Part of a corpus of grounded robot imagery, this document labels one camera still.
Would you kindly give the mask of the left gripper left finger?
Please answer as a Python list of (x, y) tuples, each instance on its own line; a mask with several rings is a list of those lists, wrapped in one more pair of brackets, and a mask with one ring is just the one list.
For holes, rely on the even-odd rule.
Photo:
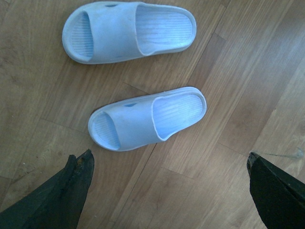
[(2, 229), (75, 229), (94, 171), (91, 150), (70, 155), (65, 167), (0, 214)]

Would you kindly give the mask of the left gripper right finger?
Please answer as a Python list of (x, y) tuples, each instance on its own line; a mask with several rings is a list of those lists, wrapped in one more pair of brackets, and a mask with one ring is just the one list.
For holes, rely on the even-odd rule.
[(250, 194), (268, 229), (305, 227), (305, 184), (256, 152), (247, 159)]

